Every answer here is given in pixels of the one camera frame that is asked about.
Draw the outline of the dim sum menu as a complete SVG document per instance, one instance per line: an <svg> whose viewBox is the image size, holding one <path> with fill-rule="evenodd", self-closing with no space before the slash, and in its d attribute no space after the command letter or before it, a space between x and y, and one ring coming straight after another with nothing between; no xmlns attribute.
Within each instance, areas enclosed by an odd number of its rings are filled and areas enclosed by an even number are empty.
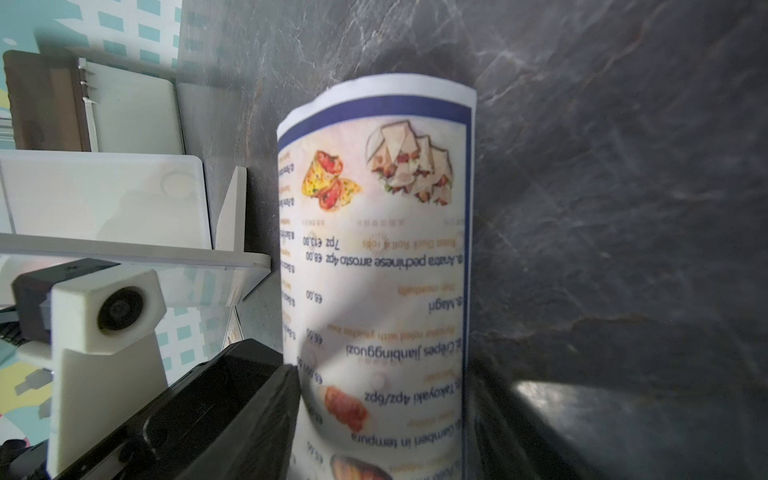
<svg viewBox="0 0 768 480"><path fill-rule="evenodd" d="M477 94L336 85L277 129L291 479L460 479Z"/></svg>

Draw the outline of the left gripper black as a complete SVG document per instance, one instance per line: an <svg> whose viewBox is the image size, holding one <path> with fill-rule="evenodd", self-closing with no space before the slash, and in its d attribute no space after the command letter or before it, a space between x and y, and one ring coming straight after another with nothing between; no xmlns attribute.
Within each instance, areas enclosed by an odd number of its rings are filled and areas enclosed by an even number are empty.
<svg viewBox="0 0 768 480"><path fill-rule="evenodd" d="M226 347L120 425L63 479L282 479L285 367L246 339Z"/></svg>

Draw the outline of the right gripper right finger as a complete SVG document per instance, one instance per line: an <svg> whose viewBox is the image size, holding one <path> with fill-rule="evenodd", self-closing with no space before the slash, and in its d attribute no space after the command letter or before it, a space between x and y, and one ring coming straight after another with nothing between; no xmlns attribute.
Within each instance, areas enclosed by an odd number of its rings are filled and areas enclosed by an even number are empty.
<svg viewBox="0 0 768 480"><path fill-rule="evenodd" d="M466 479L600 477L491 366L470 360L465 383Z"/></svg>

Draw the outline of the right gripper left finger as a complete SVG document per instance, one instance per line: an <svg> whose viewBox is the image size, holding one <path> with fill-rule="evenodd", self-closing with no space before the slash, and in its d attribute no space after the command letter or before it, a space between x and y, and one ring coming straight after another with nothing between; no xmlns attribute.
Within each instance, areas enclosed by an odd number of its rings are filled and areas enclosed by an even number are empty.
<svg viewBox="0 0 768 480"><path fill-rule="evenodd" d="M206 364L155 414L155 477L284 479L299 400L293 365Z"/></svg>

